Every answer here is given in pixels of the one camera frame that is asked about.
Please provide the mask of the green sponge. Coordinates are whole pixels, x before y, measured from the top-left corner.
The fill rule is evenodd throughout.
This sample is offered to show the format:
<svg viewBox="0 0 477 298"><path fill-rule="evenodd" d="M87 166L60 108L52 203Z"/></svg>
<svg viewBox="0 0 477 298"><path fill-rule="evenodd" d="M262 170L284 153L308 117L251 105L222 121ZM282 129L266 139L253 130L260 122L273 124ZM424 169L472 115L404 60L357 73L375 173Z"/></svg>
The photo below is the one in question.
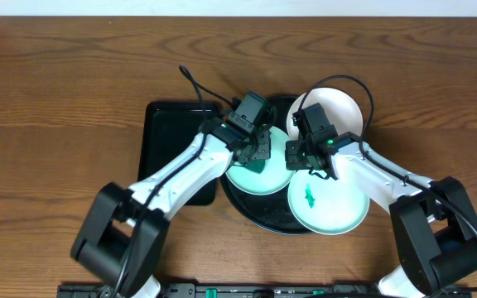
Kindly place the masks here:
<svg viewBox="0 0 477 298"><path fill-rule="evenodd" d="M266 165L265 160L249 161L244 167L254 173L262 173Z"/></svg>

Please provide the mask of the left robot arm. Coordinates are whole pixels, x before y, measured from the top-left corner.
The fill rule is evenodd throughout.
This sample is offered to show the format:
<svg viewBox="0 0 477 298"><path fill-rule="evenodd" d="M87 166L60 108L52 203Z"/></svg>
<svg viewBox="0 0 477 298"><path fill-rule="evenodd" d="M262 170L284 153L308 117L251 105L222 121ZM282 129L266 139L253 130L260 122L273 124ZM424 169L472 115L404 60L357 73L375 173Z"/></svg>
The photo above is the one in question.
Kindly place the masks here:
<svg viewBox="0 0 477 298"><path fill-rule="evenodd" d="M153 276L171 219L235 161L269 158L269 126L245 120L205 121L192 143L159 171L127 189L104 186L70 250L73 259L109 286L111 297L155 297Z"/></svg>

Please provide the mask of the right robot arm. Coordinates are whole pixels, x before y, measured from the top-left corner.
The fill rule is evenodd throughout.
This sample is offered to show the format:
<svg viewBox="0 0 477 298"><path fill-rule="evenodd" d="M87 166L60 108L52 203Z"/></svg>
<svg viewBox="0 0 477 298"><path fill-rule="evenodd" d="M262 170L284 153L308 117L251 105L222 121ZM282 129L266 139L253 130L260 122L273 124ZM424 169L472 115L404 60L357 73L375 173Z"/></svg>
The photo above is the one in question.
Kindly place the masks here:
<svg viewBox="0 0 477 298"><path fill-rule="evenodd" d="M324 171L355 185L389 212L400 265L378 282L384 296L477 292L457 282L477 272L477 214L461 182L414 174L380 156L361 136L308 132L286 144L291 170Z"/></svg>

